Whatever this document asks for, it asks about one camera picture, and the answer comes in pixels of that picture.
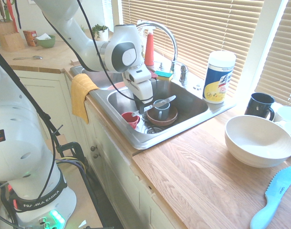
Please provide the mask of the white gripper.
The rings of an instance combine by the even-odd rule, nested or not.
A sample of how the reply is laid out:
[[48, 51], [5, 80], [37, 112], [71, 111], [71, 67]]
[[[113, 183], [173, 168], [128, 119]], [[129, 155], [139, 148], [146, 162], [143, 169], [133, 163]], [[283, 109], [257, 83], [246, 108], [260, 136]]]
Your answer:
[[138, 108], [139, 113], [143, 114], [145, 112], [145, 107], [147, 107], [146, 103], [153, 100], [152, 83], [150, 80], [141, 83], [134, 83], [131, 80], [128, 80], [127, 76], [129, 76], [128, 72], [124, 72], [123, 80], [125, 86], [133, 93], [135, 105]]

